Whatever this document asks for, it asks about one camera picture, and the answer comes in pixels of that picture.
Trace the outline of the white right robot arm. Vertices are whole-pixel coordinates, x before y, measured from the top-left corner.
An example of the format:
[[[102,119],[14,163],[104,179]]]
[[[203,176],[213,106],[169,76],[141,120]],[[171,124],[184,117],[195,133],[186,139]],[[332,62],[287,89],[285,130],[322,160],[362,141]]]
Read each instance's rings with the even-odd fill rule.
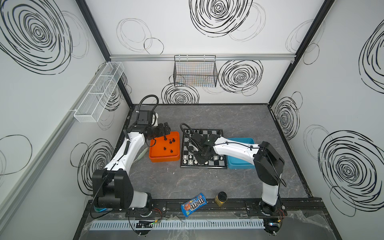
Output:
[[[266,216],[277,212],[280,185],[286,186],[282,179],[285,161],[270,143],[263,141],[261,144],[251,145],[218,135],[204,137],[197,133],[190,137],[190,143],[197,149],[193,154],[200,164],[213,159],[214,156],[225,155],[253,165],[263,183],[261,212]]]

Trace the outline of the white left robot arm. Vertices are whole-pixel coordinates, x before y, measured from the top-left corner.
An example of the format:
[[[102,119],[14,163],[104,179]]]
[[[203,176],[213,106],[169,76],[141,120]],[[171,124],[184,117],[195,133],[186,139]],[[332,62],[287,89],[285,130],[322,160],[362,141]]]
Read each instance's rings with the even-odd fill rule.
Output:
[[[142,146],[148,140],[169,135],[168,123],[157,125],[133,124],[123,130],[124,142],[113,159],[92,176],[93,204],[106,209],[147,209],[152,210],[149,193],[135,191],[129,178],[132,164]]]

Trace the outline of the black white chessboard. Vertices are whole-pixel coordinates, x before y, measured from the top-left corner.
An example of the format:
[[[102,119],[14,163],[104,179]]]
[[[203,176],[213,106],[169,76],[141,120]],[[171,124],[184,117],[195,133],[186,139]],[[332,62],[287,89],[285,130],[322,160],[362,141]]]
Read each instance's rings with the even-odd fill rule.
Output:
[[[203,137],[208,138],[211,134],[219,135],[220,137],[224,136],[224,131],[220,129],[193,129],[193,131],[185,130],[187,134],[192,137],[193,133],[198,133],[202,135]],[[227,157],[224,155],[215,155],[214,157],[211,157],[209,161],[204,162],[203,164],[200,164],[193,152],[196,152],[198,149],[192,145],[190,142],[190,139],[186,137],[185,134],[183,134],[183,154],[181,156],[181,168],[205,168],[205,169],[227,169]]]

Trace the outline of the orange plastic tray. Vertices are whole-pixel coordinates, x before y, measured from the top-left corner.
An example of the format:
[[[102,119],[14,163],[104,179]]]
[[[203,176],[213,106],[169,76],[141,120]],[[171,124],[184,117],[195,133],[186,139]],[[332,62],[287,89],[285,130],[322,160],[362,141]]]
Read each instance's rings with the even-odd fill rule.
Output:
[[[175,162],[181,156],[181,140],[179,132],[155,138],[150,142],[149,158],[153,163]]]

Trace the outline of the green metal tongs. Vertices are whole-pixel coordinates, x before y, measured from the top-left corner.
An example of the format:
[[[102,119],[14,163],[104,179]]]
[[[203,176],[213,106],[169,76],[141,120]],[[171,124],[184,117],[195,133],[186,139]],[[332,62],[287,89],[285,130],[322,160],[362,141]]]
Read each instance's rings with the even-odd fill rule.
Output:
[[[149,148],[145,148],[133,161],[133,164],[141,160],[149,151]]]

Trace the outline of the blue plastic tray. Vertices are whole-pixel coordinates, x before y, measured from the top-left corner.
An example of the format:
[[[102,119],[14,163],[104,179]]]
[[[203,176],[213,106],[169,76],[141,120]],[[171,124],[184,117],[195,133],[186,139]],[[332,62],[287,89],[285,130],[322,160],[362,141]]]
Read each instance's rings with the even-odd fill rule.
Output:
[[[229,138],[230,142],[239,142],[245,145],[253,145],[255,142],[252,138]],[[227,156],[228,168],[231,170],[240,170],[240,169],[254,169],[255,166],[232,156]]]

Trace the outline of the yellow jar black lid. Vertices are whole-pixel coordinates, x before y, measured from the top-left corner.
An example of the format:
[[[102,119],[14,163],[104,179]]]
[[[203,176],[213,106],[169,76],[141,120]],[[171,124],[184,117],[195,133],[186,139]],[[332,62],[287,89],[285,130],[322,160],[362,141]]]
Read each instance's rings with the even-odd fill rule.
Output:
[[[224,203],[227,201],[228,196],[225,192],[221,191],[219,192],[216,197],[215,197],[215,203],[219,206],[222,207]]]

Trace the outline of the blue candy bag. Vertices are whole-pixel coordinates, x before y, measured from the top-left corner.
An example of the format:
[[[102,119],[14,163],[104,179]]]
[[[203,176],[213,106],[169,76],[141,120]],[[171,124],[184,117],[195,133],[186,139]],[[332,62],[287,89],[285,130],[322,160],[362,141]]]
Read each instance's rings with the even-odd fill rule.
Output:
[[[183,215],[188,218],[191,214],[196,212],[201,207],[207,204],[207,200],[204,194],[200,193],[194,198],[188,200],[187,202],[181,204],[181,210]]]

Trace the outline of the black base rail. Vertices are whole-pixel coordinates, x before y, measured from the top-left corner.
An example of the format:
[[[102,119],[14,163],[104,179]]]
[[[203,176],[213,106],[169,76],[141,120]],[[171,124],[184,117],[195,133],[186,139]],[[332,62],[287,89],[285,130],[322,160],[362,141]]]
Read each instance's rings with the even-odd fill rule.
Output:
[[[130,208],[124,210],[127,217],[139,218],[185,218],[181,205],[186,199],[154,199],[151,209]],[[246,217],[258,218],[283,218],[291,212],[301,211],[305,216],[321,212],[327,214],[328,211],[320,198],[279,198],[274,210],[269,207],[262,207],[261,199],[228,199],[222,206],[219,206],[214,199],[207,199],[207,204],[192,213],[195,217],[201,215],[214,215],[223,213],[244,214]]]

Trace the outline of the clear wall shelf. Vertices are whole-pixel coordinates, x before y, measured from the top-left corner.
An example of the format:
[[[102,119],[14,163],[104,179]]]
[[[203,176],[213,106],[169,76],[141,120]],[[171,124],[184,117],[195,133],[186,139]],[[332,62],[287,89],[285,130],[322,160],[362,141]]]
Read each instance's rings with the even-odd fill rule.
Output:
[[[91,88],[74,113],[78,122],[96,123],[99,121],[124,69],[121,62],[107,62],[101,65]]]

